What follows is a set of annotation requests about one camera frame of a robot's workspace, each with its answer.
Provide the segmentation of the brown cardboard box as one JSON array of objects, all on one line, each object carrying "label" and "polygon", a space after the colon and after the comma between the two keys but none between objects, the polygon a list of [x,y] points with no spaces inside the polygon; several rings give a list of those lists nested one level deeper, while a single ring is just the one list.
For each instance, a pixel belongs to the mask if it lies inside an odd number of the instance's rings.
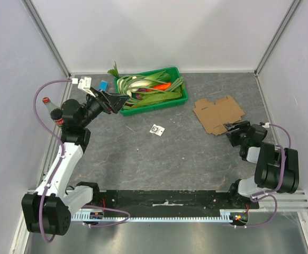
[{"label": "brown cardboard box", "polygon": [[199,99],[193,108],[198,120],[208,134],[221,135],[226,132],[226,123],[241,121],[245,115],[243,109],[230,95],[210,102],[206,98]]}]

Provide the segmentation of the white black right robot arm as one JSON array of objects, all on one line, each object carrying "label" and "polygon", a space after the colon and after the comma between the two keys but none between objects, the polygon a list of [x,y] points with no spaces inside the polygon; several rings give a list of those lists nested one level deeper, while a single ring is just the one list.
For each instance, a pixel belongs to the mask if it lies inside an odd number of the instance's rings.
[{"label": "white black right robot arm", "polygon": [[[246,198],[257,202],[272,193],[292,194],[297,191],[300,182],[298,151],[291,148],[291,137],[285,128],[269,122],[251,124],[249,121],[224,126],[231,145],[240,147],[241,159],[256,165],[252,177],[231,184],[227,202],[232,208],[240,208]],[[285,132],[287,147],[264,141],[270,127]]]}]

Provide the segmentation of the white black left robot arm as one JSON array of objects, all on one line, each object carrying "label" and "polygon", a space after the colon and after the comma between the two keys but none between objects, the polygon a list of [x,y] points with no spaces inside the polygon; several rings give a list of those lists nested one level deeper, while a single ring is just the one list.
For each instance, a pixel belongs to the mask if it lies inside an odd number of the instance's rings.
[{"label": "white black left robot arm", "polygon": [[71,174],[89,144],[90,122],[101,113],[118,113],[129,100],[128,95],[110,94],[92,89],[86,102],[68,99],[60,108],[63,124],[59,150],[45,179],[32,194],[22,198],[26,228],[32,233],[64,235],[71,217],[87,205],[99,206],[101,196],[97,183],[80,182],[66,193]]}]

